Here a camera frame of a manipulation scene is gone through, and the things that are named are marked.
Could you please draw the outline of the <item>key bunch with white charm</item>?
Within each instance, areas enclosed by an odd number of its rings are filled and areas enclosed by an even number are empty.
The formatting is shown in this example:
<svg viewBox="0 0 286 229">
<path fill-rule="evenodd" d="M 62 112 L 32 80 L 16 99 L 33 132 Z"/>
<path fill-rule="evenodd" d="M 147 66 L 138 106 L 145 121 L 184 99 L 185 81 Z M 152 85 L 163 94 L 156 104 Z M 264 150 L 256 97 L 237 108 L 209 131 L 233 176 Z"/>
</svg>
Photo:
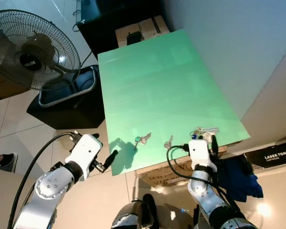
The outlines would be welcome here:
<svg viewBox="0 0 286 229">
<path fill-rule="evenodd" d="M 213 142 L 213 137 L 219 132 L 219 128 L 198 127 L 190 132 L 191 139 L 204 139 L 208 143 Z"/>
</svg>

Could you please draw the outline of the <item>dark blue cloth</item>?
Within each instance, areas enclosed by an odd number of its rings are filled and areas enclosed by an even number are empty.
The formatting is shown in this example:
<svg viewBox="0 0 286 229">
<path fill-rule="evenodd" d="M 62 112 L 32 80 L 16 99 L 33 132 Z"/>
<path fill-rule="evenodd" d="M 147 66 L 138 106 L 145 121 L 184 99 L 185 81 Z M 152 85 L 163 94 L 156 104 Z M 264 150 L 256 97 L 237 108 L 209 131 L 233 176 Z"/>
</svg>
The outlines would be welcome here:
<svg viewBox="0 0 286 229">
<path fill-rule="evenodd" d="M 228 197 L 240 202 L 246 202 L 247 197 L 263 198 L 258 177 L 244 155 L 218 159 L 216 166 L 219 186 L 226 190 Z"/>
</svg>

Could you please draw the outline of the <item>key with teal tag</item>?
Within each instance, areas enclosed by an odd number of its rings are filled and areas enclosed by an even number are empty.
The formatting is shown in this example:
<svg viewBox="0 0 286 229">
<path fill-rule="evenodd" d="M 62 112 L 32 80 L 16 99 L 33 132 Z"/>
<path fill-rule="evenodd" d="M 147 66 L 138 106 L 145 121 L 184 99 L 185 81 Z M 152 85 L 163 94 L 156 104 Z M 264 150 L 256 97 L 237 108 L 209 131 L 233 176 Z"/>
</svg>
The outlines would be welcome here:
<svg viewBox="0 0 286 229">
<path fill-rule="evenodd" d="M 143 135 L 143 136 L 137 136 L 135 138 L 135 144 L 134 144 L 134 151 L 137 150 L 137 146 L 138 145 L 142 145 L 144 146 L 147 143 L 147 140 L 149 140 L 151 137 L 151 133 L 148 133 L 147 135 Z"/>
</svg>

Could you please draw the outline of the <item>black bin with metal rim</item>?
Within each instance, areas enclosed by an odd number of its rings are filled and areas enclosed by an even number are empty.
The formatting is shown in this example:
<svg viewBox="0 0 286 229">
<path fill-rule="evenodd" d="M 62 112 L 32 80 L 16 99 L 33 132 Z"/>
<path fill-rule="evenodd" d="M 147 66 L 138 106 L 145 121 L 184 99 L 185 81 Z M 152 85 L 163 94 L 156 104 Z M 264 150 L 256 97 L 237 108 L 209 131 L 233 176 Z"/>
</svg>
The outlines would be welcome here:
<svg viewBox="0 0 286 229">
<path fill-rule="evenodd" d="M 99 66 L 82 68 L 73 86 L 39 92 L 27 113 L 58 130 L 99 127 L 105 120 Z"/>
</svg>

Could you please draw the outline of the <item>single silver key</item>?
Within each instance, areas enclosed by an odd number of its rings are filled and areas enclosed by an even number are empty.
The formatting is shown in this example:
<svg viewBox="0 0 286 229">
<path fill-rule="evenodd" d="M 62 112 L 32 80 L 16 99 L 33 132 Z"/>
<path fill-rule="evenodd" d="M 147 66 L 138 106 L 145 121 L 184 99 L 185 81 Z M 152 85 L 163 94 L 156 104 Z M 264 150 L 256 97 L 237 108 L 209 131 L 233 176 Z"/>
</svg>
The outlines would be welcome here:
<svg viewBox="0 0 286 229">
<path fill-rule="evenodd" d="M 169 150 L 172 147 L 172 140 L 173 140 L 173 135 L 171 135 L 171 137 L 169 138 L 169 140 L 167 140 L 164 143 L 164 148 L 166 148 L 167 150 Z"/>
</svg>

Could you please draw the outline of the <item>printed cardboard box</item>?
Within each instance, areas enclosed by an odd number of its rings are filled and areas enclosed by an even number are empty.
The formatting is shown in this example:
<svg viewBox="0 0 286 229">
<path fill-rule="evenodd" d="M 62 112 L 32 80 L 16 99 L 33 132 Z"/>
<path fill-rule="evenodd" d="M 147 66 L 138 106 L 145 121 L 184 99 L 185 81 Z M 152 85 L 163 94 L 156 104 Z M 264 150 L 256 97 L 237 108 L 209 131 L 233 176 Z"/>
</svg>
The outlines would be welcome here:
<svg viewBox="0 0 286 229">
<path fill-rule="evenodd" d="M 177 158 L 176 156 L 173 156 L 173 154 L 176 153 L 173 151 L 171 152 L 173 158 L 171 164 L 175 170 L 182 175 L 191 176 L 193 174 L 193 168 L 190 157 L 183 156 Z M 141 179 L 141 181 L 152 187 L 167 187 L 187 183 L 186 178 L 174 174 L 166 161 L 153 166 L 137 169 L 135 170 L 135 175 Z"/>
</svg>

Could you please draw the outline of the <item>black laser toner box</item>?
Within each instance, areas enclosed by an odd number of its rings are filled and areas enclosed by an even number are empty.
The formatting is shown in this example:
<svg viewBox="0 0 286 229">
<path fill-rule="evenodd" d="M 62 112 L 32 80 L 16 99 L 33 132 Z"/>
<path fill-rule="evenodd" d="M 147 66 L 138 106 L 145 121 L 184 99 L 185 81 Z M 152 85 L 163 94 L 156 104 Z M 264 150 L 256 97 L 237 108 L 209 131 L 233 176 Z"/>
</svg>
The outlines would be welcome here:
<svg viewBox="0 0 286 229">
<path fill-rule="evenodd" d="M 272 168 L 286 164 L 286 142 L 244 153 L 254 169 Z"/>
</svg>

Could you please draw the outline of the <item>robot left leg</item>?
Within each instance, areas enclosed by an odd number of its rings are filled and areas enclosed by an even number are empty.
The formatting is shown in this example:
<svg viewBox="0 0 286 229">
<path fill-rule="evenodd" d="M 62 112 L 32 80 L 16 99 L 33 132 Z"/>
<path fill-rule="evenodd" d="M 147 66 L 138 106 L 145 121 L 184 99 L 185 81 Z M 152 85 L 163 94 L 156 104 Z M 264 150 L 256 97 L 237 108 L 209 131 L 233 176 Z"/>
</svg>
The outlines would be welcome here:
<svg viewBox="0 0 286 229">
<path fill-rule="evenodd" d="M 157 208 L 151 194 L 134 199 L 121 208 L 111 229 L 160 229 Z"/>
</svg>

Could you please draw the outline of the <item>plain green board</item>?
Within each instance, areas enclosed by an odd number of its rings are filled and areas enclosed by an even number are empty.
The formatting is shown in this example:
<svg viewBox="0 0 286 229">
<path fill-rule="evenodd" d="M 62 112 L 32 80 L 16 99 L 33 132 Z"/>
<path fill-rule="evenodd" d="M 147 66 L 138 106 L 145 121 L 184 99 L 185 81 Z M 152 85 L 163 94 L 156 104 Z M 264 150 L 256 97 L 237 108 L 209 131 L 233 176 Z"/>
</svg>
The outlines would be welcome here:
<svg viewBox="0 0 286 229">
<path fill-rule="evenodd" d="M 191 140 L 198 127 L 219 128 L 227 146 L 248 139 L 240 118 L 182 29 L 98 55 L 114 176 L 166 161 L 164 143 Z M 135 139 L 151 133 L 134 151 Z"/>
</svg>

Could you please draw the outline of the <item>dark sneaker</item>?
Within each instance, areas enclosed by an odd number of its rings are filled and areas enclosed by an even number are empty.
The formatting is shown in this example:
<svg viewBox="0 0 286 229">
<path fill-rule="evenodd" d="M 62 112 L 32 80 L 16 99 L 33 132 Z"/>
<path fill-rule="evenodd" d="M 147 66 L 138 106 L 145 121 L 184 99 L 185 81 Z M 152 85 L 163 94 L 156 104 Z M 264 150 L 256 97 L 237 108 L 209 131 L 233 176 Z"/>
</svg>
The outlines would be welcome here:
<svg viewBox="0 0 286 229">
<path fill-rule="evenodd" d="M 18 161 L 17 154 L 15 153 L 3 154 L 2 159 L 0 160 L 0 170 L 14 173 L 17 161 Z"/>
</svg>

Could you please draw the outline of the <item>brown wooden shelf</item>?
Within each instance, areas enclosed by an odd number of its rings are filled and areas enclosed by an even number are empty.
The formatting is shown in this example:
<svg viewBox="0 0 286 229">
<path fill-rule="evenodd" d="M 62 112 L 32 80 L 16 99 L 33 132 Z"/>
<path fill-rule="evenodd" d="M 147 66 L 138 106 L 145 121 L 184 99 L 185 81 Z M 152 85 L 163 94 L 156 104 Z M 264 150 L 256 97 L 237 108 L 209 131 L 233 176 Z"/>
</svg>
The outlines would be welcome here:
<svg viewBox="0 0 286 229">
<path fill-rule="evenodd" d="M 0 74 L 0 100 L 27 92 L 29 89 L 14 83 Z"/>
</svg>

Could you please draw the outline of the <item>small black device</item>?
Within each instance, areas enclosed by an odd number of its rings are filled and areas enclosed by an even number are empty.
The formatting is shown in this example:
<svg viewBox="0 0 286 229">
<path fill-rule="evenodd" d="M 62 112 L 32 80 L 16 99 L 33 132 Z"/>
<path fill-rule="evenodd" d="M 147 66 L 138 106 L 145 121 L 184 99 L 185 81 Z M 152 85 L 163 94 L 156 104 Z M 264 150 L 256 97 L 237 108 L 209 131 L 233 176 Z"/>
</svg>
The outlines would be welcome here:
<svg viewBox="0 0 286 229">
<path fill-rule="evenodd" d="M 144 37 L 143 37 L 141 31 L 136 31 L 136 32 L 129 33 L 126 36 L 126 46 L 128 46 L 130 44 L 139 43 L 139 42 L 141 42 L 143 40 L 144 40 Z"/>
</svg>

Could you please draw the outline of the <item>black cabinet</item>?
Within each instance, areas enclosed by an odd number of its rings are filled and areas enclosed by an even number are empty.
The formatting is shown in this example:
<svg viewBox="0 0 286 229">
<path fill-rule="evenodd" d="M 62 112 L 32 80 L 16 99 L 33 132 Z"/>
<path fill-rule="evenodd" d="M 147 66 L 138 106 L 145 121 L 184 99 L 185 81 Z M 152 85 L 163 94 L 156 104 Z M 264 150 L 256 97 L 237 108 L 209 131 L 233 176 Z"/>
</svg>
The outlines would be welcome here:
<svg viewBox="0 0 286 229">
<path fill-rule="evenodd" d="M 163 14 L 163 0 L 81 0 L 76 26 L 94 57 L 118 48 L 115 30 Z"/>
</svg>

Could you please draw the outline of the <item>plain cardboard box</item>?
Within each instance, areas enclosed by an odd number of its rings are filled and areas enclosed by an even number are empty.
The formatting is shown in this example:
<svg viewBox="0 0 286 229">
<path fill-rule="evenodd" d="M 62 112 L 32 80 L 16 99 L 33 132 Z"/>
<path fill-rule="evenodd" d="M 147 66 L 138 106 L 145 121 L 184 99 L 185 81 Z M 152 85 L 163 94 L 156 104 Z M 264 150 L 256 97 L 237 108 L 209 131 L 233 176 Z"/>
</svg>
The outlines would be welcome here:
<svg viewBox="0 0 286 229">
<path fill-rule="evenodd" d="M 136 22 L 123 28 L 116 29 L 115 36 L 117 38 L 118 46 L 126 46 L 126 36 L 129 33 L 136 31 L 141 31 L 144 40 L 149 40 L 171 32 L 165 23 L 163 16 L 158 15 L 156 17 L 148 18 L 141 22 Z"/>
</svg>

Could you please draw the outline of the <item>black pedestal fan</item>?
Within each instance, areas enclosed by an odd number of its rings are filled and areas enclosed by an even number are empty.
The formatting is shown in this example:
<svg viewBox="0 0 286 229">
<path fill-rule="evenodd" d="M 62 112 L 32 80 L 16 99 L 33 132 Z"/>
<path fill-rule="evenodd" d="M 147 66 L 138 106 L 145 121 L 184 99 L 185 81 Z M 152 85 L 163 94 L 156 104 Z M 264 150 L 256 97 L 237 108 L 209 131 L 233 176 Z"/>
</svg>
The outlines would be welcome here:
<svg viewBox="0 0 286 229">
<path fill-rule="evenodd" d="M 72 41 L 53 22 L 34 13 L 0 10 L 0 74 L 36 90 L 74 84 L 82 62 Z"/>
</svg>

